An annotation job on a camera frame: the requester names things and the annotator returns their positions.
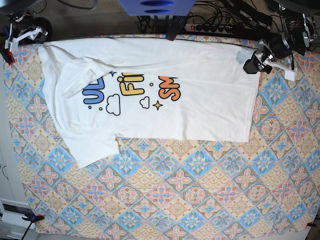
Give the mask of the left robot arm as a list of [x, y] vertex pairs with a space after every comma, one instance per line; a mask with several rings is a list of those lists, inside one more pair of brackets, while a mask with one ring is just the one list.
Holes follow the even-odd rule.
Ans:
[[317, 39], [313, 16], [320, 14], [318, 0], [266, 0], [266, 7], [284, 17], [285, 30], [270, 41], [261, 39], [260, 47], [243, 66], [247, 74], [264, 72], [273, 67], [284, 70], [284, 78], [295, 81], [298, 69], [293, 53], [303, 56]]

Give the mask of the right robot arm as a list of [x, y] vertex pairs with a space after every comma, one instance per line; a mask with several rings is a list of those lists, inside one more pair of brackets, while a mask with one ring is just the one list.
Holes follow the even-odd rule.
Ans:
[[0, 15], [7, 17], [8, 23], [0, 26], [0, 36], [5, 37], [4, 48], [14, 52], [23, 44], [43, 44], [52, 38], [50, 21], [37, 15], [34, 7], [39, 0], [2, 0]]

